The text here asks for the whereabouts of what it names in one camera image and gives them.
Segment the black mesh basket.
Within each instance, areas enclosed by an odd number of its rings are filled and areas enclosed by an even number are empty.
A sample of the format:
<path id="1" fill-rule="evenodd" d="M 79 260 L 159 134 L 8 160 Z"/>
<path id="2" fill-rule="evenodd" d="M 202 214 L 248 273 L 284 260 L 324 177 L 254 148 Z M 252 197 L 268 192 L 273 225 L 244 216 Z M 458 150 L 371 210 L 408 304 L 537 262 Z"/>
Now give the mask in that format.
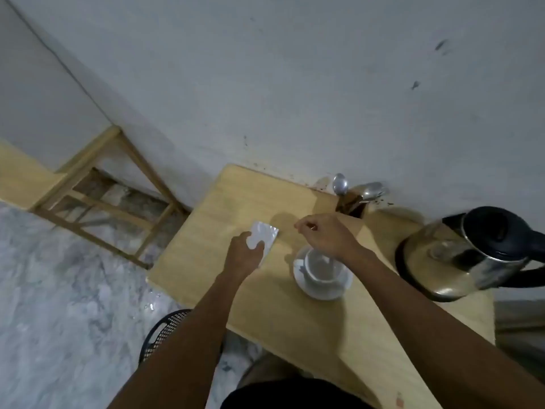
<path id="1" fill-rule="evenodd" d="M 147 334 L 139 355 L 141 365 L 179 326 L 192 309 L 176 310 L 162 317 Z"/>

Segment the person's left forearm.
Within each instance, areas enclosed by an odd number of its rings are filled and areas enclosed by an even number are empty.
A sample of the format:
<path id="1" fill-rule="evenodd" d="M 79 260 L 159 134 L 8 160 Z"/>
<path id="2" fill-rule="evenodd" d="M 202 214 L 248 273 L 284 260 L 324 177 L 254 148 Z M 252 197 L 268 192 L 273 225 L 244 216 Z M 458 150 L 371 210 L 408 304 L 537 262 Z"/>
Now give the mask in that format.
<path id="1" fill-rule="evenodd" d="M 204 409 L 236 293 L 249 272 L 222 271 L 107 409 Z"/>

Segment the white ceramic cup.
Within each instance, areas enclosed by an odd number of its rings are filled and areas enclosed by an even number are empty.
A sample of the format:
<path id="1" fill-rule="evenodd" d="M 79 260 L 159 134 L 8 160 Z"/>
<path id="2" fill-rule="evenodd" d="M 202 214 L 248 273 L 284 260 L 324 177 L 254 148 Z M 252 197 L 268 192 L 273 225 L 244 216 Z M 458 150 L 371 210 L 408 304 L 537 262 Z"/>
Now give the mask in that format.
<path id="1" fill-rule="evenodd" d="M 330 258 L 319 250 L 304 246 L 293 261 L 293 273 L 296 279 L 312 283 L 320 288 L 348 289 L 353 275 L 340 261 Z"/>

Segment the white paper packet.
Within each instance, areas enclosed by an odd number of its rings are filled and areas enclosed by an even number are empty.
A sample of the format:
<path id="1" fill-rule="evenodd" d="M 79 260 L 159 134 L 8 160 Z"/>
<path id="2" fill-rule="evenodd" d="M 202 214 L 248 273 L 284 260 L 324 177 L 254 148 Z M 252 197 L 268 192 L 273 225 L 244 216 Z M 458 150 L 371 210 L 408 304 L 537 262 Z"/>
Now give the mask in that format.
<path id="1" fill-rule="evenodd" d="M 253 222 L 250 228 L 250 236 L 247 237 L 246 243 L 248 248 L 252 250 L 254 250 L 260 242 L 263 242 L 264 244 L 262 258 L 258 265 L 258 268 L 260 268 L 262 262 L 269 254 L 270 249 L 276 240 L 278 232 L 278 228 L 274 226 L 263 223 L 261 221 Z"/>

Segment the black kettle base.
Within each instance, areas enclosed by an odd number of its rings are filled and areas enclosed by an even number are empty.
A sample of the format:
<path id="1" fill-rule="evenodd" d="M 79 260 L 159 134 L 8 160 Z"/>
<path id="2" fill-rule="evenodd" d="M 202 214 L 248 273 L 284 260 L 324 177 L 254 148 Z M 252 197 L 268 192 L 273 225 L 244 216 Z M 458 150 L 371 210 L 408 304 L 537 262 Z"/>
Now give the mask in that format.
<path id="1" fill-rule="evenodd" d="M 432 252 L 437 247 L 442 247 L 441 241 L 410 235 L 395 251 L 398 274 L 433 302 L 454 302 L 466 297 L 472 288 L 468 273 L 434 256 Z"/>

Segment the stainless steel electric kettle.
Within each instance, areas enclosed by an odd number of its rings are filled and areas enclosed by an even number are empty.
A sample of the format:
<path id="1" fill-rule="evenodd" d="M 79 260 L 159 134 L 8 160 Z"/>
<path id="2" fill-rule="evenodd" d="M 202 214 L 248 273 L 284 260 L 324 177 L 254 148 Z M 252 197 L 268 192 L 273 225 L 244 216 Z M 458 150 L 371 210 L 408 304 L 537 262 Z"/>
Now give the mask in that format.
<path id="1" fill-rule="evenodd" d="M 431 222 L 414 234 L 441 241 L 432 254 L 468 273 L 469 295 L 545 287 L 545 234 L 509 210 L 480 206 Z"/>

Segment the person's left hand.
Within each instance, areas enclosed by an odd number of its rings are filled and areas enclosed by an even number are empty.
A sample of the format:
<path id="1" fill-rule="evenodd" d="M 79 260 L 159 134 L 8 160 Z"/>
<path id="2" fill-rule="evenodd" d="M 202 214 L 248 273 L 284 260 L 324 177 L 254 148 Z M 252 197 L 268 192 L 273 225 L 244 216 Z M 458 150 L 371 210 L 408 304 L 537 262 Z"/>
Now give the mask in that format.
<path id="1" fill-rule="evenodd" d="M 231 239 L 221 276 L 242 283 L 258 268 L 263 253 L 248 248 L 248 236 L 250 231 L 245 231 Z"/>

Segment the person's black shorts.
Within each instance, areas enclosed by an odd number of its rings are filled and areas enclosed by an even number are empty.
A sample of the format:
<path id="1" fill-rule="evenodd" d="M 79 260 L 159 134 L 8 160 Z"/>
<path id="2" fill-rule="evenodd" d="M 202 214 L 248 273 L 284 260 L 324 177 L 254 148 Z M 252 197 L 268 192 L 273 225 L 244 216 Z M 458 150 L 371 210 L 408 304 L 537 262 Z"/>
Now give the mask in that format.
<path id="1" fill-rule="evenodd" d="M 245 385 L 230 393 L 220 409 L 374 409 L 330 382 L 293 377 Z"/>

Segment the person's right hand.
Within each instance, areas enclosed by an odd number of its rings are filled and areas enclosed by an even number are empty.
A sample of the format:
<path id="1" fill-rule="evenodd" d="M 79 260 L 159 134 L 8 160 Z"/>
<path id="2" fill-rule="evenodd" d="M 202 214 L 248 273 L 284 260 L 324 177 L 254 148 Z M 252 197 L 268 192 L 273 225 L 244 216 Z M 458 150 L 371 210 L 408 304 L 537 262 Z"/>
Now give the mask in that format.
<path id="1" fill-rule="evenodd" d="M 360 245 L 350 230 L 338 219 L 336 214 L 307 215 L 294 224 L 301 234 L 302 226 L 317 226 L 323 230 L 322 243 L 309 243 L 326 256 L 349 266 L 352 262 L 371 258 L 373 252 Z"/>

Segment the person's right forearm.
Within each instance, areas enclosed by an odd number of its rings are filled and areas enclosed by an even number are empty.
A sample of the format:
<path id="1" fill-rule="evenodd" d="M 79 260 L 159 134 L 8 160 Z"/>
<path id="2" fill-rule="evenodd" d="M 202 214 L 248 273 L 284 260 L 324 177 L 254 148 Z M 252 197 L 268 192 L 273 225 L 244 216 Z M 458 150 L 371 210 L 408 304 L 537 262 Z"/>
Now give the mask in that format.
<path id="1" fill-rule="evenodd" d="M 545 409 L 545 385 L 356 244 L 342 261 L 362 282 L 443 409 Z"/>

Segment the light wooden side table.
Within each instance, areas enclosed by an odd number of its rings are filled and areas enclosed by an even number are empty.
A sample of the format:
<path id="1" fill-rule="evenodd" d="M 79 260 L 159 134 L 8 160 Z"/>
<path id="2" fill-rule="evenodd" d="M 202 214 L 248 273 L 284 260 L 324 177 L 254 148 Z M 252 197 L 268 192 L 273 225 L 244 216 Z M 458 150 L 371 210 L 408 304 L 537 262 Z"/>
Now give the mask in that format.
<path id="1" fill-rule="evenodd" d="M 112 147 L 119 148 L 128 156 L 166 198 L 168 205 L 154 222 L 75 190 L 83 179 L 98 171 L 96 164 Z M 99 209 L 115 219 L 143 229 L 146 236 L 134 253 L 122 251 L 85 231 L 83 224 L 78 220 L 70 222 L 59 216 L 58 213 L 62 210 L 65 199 L 72 199 L 85 205 L 87 208 L 82 216 L 94 208 Z M 174 212 L 182 215 L 189 214 L 188 209 L 177 200 L 157 172 L 117 125 L 112 125 L 100 133 L 57 171 L 47 169 L 36 159 L 0 139 L 0 201 L 64 228 L 146 270 L 151 269 L 153 264 L 141 261 L 140 256 L 155 239 L 165 221 Z"/>

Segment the large metal spoon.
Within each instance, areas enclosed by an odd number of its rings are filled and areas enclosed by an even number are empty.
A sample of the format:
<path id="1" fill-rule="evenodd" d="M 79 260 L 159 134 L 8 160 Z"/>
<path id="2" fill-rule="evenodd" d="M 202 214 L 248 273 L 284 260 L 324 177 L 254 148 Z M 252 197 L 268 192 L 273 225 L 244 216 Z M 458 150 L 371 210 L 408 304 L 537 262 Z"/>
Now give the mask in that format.
<path id="1" fill-rule="evenodd" d="M 357 185 L 352 191 L 364 202 L 370 203 L 389 193 L 389 189 L 382 182 L 371 182 Z"/>

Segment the person's leg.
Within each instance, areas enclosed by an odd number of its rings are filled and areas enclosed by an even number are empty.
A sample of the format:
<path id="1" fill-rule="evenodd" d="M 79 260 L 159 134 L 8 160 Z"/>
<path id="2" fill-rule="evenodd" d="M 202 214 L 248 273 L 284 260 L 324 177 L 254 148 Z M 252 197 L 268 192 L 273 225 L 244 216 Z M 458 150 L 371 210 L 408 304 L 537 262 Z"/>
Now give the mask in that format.
<path id="1" fill-rule="evenodd" d="M 253 362 L 244 372 L 236 389 L 245 386 L 275 382 L 292 378 L 310 377 L 305 371 L 272 353 L 266 353 Z"/>

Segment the white saucer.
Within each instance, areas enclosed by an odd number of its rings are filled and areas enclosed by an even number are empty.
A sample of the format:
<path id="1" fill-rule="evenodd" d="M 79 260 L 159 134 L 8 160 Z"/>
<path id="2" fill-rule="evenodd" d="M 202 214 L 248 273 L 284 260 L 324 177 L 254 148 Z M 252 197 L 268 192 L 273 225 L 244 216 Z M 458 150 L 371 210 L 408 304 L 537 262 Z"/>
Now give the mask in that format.
<path id="1" fill-rule="evenodd" d="M 344 294 L 347 292 L 348 289 L 340 289 L 340 288 L 320 288 L 315 286 L 312 283 L 303 282 L 299 279 L 296 279 L 294 277 L 296 284 L 298 287 L 308 296 L 310 296 L 313 299 L 320 300 L 320 301 L 333 301 L 340 299 L 344 296 Z"/>

